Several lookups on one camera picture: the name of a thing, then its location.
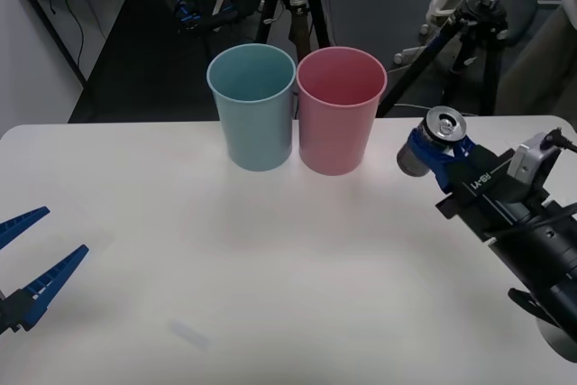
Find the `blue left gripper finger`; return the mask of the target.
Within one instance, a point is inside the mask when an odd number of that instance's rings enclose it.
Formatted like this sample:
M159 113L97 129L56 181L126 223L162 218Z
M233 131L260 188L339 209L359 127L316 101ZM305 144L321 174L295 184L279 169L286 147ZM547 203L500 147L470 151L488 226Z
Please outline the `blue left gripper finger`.
M80 245L37 279L2 299L1 333L35 327L88 252L86 245Z
M2 222L0 224L0 249L4 249L49 212L50 210L43 206Z

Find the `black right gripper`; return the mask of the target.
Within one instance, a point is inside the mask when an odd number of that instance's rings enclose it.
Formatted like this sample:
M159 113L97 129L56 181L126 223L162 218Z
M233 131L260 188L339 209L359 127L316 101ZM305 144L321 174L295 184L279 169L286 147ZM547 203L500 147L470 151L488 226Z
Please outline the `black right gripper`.
M496 155L465 135L453 144L453 155L465 157L453 159L449 145L421 128L411 131L408 147L447 194L437 209L461 218L481 241L532 230L548 217L550 151L519 147Z

